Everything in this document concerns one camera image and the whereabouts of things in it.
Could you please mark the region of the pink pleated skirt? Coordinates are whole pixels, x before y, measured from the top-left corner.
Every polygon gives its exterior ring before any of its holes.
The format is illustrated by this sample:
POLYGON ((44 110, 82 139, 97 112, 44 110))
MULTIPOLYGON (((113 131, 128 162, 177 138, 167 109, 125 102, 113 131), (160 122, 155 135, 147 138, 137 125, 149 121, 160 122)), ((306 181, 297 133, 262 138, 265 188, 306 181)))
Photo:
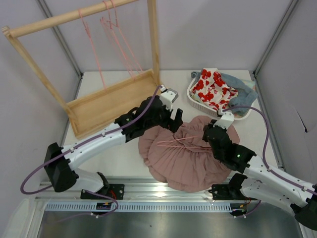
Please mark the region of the pink pleated skirt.
POLYGON ((173 145, 210 147, 202 139, 204 126, 210 122, 210 117, 197 116, 183 123, 175 133, 160 126, 144 132, 139 138, 138 150, 150 174, 157 181, 185 192, 206 190, 213 184, 224 182, 231 170, 214 158, 212 150, 157 146, 158 141, 198 136, 173 145))

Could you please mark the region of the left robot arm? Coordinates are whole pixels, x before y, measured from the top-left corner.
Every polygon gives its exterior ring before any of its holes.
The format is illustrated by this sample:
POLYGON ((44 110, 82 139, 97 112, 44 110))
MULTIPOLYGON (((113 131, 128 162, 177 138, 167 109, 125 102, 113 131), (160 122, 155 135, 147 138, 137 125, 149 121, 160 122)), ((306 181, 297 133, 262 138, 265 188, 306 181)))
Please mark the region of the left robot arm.
POLYGON ((57 143, 48 146, 45 156, 45 171, 55 192, 64 192, 76 185, 80 189, 99 192, 106 186, 101 173, 88 173, 79 166, 88 159, 113 146, 125 144, 142 136, 147 130, 160 126, 176 132, 183 124, 181 109, 171 118, 172 105, 177 93, 170 90, 153 98, 148 97, 139 107, 121 115, 103 130, 86 140, 60 147, 57 143))

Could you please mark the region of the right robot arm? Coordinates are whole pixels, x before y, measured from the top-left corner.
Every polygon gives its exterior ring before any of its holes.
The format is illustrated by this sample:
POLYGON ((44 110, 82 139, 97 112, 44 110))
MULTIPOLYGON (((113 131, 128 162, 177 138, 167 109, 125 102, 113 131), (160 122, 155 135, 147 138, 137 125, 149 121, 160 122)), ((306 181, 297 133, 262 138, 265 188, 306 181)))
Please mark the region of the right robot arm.
POLYGON ((226 128, 215 120, 204 126, 203 140, 213 156, 236 174, 234 190, 243 196, 277 206, 294 216, 301 225, 317 229, 317 186, 300 180, 276 167, 245 146, 232 142, 226 128))

